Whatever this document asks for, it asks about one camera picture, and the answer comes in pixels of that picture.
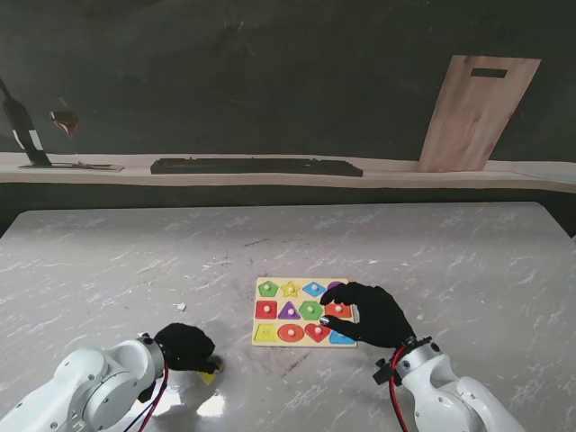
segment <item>black glove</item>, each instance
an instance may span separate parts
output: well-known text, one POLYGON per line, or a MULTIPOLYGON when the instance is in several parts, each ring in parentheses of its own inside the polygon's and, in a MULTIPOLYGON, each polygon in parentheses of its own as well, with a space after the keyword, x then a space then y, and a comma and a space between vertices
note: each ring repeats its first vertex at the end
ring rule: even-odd
POLYGON ((356 282, 341 283, 324 292, 320 299, 323 306, 330 302, 348 306, 355 304, 358 308, 358 323, 329 315, 326 317, 326 327, 353 340, 361 340, 375 347, 398 348, 407 338, 415 336, 398 303, 379 286, 365 286, 356 282))
POLYGON ((197 327, 175 322, 162 328, 154 340, 162 346, 168 367, 174 371, 213 374, 218 369, 208 359, 214 352, 214 343, 197 327))

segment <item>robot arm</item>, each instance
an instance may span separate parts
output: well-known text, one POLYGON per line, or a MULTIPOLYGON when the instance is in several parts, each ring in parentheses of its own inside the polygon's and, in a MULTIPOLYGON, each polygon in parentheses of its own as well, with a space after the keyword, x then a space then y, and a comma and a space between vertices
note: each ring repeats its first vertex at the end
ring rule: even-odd
POLYGON ((0 420, 0 432, 107 429, 149 392, 164 367, 160 346, 146 335, 110 350, 79 349, 0 420))
POLYGON ((409 351, 396 372, 414 396, 420 432, 526 432, 486 386, 458 378, 436 344, 409 351))

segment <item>green puzzle piece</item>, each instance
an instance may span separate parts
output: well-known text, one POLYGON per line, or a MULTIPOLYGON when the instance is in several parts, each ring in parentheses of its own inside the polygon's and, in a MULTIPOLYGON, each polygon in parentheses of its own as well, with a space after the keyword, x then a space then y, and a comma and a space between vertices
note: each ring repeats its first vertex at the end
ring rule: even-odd
POLYGON ((298 311, 305 320, 316 321, 324 313, 324 308, 317 301, 304 301, 298 311))
POLYGON ((274 297, 278 291, 278 285, 274 282, 266 281, 258 286, 258 290, 262 297, 274 297))

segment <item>shape puzzle board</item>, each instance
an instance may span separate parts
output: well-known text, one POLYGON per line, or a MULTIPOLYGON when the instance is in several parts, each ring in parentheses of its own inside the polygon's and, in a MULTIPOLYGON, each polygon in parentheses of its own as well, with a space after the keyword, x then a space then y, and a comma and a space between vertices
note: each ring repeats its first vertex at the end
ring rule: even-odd
POLYGON ((334 315, 354 321, 354 309, 344 304, 320 305, 331 284, 346 279, 259 277, 256 281, 252 345, 261 347, 350 348, 357 343, 320 325, 334 315))

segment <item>blue diamond puzzle piece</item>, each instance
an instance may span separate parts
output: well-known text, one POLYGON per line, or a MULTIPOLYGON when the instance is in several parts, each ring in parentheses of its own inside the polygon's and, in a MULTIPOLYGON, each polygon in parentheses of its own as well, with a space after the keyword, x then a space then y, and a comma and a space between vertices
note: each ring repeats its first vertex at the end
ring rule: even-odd
POLYGON ((350 337, 341 335, 334 330, 332 330, 332 333, 330 333, 329 341, 330 344, 334 345, 353 345, 355 343, 354 340, 352 340, 350 337))
POLYGON ((326 288, 320 285, 318 282, 312 282, 307 284, 302 290, 311 295, 312 297, 318 297, 326 292, 326 288))

